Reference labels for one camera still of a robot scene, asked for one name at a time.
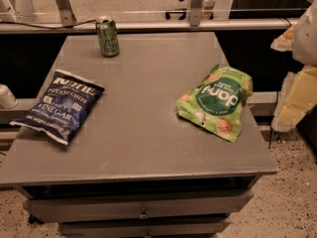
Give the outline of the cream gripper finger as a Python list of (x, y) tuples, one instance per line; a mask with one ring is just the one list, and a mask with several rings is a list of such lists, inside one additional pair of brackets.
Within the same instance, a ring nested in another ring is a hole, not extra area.
[(295, 27), (289, 27), (282, 35), (274, 39), (270, 47), (279, 52), (287, 52), (292, 50), (293, 36)]
[(288, 132), (317, 105), (317, 67), (305, 65), (298, 72), (289, 72), (283, 81), (273, 113), (271, 127)]

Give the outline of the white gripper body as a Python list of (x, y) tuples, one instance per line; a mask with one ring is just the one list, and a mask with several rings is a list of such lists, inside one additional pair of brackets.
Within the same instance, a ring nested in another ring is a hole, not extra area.
[(317, 65), (317, 1), (310, 5), (295, 26), (292, 55), (303, 64)]

